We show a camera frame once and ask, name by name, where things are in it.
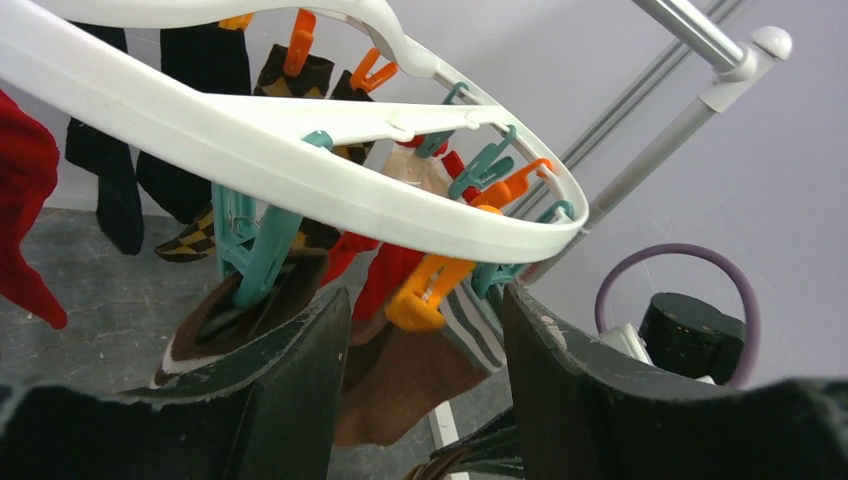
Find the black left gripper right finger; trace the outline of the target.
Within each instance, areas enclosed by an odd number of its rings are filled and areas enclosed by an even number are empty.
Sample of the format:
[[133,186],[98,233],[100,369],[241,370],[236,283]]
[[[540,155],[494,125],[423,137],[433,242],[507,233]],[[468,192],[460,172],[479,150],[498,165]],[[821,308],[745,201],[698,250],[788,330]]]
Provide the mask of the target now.
[[502,303],[529,479],[843,479],[847,383],[742,391],[630,358],[517,285]]

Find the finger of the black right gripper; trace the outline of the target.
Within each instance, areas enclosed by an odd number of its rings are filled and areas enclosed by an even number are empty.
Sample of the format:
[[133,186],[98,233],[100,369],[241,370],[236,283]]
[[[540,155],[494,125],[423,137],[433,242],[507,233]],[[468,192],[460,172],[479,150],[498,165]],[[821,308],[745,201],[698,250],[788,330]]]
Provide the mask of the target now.
[[524,478],[519,431],[512,406],[475,432],[435,450],[405,479],[446,479],[449,474],[463,472]]

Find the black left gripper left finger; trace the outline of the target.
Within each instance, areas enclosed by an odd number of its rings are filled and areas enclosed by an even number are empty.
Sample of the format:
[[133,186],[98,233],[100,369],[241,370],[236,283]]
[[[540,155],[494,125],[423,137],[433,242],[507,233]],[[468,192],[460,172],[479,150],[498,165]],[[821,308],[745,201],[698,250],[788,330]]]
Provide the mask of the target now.
[[345,289],[158,388],[1,383],[5,479],[322,479],[349,339]]

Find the red cloth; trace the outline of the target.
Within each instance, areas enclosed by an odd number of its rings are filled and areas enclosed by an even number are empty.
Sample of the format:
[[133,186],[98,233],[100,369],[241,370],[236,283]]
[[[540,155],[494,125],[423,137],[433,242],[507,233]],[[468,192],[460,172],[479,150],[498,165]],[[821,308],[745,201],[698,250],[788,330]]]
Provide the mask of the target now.
[[54,329],[67,314],[42,276],[21,253],[46,199],[58,183],[59,150],[54,137],[1,94],[1,295]]

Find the yellow cloth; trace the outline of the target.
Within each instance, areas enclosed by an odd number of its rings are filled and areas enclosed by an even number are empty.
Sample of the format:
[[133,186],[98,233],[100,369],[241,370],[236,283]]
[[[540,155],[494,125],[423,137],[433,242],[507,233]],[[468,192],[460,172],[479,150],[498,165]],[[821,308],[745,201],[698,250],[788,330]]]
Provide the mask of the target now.
[[250,307],[234,303],[242,275],[227,277],[179,324],[150,386],[161,388],[171,379],[209,365],[292,319],[312,301],[328,265],[329,255],[323,249],[290,251],[269,294]]

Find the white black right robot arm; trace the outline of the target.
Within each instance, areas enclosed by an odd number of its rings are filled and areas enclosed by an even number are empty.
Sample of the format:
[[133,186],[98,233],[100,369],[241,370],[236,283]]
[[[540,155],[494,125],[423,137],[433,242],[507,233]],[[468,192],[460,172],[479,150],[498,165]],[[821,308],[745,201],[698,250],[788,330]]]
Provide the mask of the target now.
[[[727,385],[740,364],[745,324],[697,298],[653,295],[638,328],[600,334],[608,346],[653,366],[713,385]],[[435,450],[408,479],[454,479],[461,474],[525,477],[512,408],[463,438]]]

